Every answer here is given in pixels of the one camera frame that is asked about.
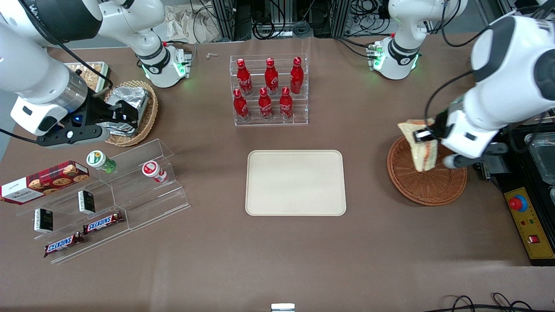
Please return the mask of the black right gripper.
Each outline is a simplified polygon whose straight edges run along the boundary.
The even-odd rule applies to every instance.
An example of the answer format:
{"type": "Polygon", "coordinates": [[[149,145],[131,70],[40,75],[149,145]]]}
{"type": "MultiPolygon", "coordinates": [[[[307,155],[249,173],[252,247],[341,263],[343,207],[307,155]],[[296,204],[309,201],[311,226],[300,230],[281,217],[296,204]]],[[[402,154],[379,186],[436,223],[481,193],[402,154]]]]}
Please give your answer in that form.
{"type": "Polygon", "coordinates": [[[137,108],[127,101],[118,100],[113,110],[105,101],[94,97],[94,93],[89,91],[84,103],[65,117],[65,126],[84,127],[103,122],[114,122],[115,129],[129,130],[137,128],[137,121],[130,118],[138,117],[137,108]]]}

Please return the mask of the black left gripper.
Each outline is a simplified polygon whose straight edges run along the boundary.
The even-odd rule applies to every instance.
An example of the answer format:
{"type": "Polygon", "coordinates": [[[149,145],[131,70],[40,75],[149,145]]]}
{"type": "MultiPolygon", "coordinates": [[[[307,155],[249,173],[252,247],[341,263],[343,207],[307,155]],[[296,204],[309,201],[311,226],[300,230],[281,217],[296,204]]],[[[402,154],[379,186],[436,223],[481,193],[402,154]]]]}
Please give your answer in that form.
{"type": "Polygon", "coordinates": [[[442,110],[436,117],[425,118],[423,123],[425,128],[430,128],[430,130],[416,130],[414,131],[414,140],[416,143],[430,142],[433,140],[444,140],[451,132],[452,126],[448,122],[451,112],[455,112],[456,109],[451,107],[442,110]]]}

